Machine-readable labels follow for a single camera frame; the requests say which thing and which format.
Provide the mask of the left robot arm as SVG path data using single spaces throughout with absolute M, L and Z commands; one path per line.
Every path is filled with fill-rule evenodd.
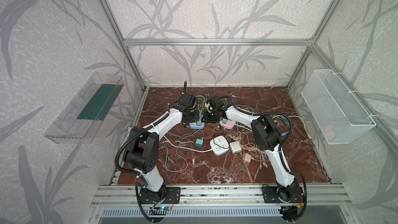
M 168 106 L 167 111 L 147 126 L 134 127 L 115 156 L 115 167 L 120 172 L 135 174 L 143 182 L 144 188 L 159 192 L 164 179 L 157 168 L 159 141 L 179 123 L 189 123 L 195 119 L 192 113 L 196 98 L 183 93 L 181 98 Z

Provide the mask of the white power strip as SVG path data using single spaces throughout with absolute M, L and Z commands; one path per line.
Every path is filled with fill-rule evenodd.
M 210 147 L 216 156 L 220 156 L 229 151 L 230 145 L 224 136 L 217 136 L 210 140 Z

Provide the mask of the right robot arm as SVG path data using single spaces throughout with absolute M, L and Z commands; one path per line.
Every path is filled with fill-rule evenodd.
M 216 122 L 225 118 L 251 127 L 258 148 L 265 151 L 271 162 L 276 175 L 279 197 L 288 201 L 298 193 L 300 185 L 295 174 L 290 170 L 283 152 L 283 145 L 293 132 L 293 124 L 288 115 L 280 112 L 251 113 L 238 107 L 234 102 L 223 102 L 222 98 L 218 96 L 206 100 L 204 105 L 206 109 L 205 122 Z M 272 115 L 281 115 L 287 120 L 289 123 L 288 134 L 282 136 Z

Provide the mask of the teal charger plug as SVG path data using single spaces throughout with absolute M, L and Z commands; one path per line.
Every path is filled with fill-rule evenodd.
M 201 149 L 201 148 L 203 148 L 203 145 L 204 145 L 204 140 L 203 139 L 197 139 L 196 140 L 196 142 L 195 142 L 195 147 L 196 148 Z

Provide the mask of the white charger plug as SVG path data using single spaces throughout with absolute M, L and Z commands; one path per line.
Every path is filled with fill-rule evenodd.
M 232 152 L 232 154 L 237 154 L 242 151 L 239 141 L 231 142 L 229 145 L 230 145 L 230 151 Z

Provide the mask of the pink charger plug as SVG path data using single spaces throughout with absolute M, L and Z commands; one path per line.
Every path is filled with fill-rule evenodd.
M 243 154 L 243 161 L 244 161 L 245 163 L 250 163 L 251 160 L 252 160 L 252 156 L 251 156 L 250 154 L 248 154 L 248 153 L 244 153 L 244 154 Z

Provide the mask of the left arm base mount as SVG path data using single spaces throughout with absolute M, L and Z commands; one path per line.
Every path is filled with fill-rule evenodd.
M 180 187 L 165 186 L 159 192 L 153 192 L 146 188 L 139 191 L 139 199 L 141 204 L 150 204 L 164 202 L 166 204 L 178 204 L 181 196 Z

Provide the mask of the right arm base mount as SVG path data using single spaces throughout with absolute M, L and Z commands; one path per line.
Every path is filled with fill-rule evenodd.
M 262 185 L 261 192 L 264 203 L 301 203 L 304 196 L 304 191 L 300 186 L 286 189 L 265 184 Z

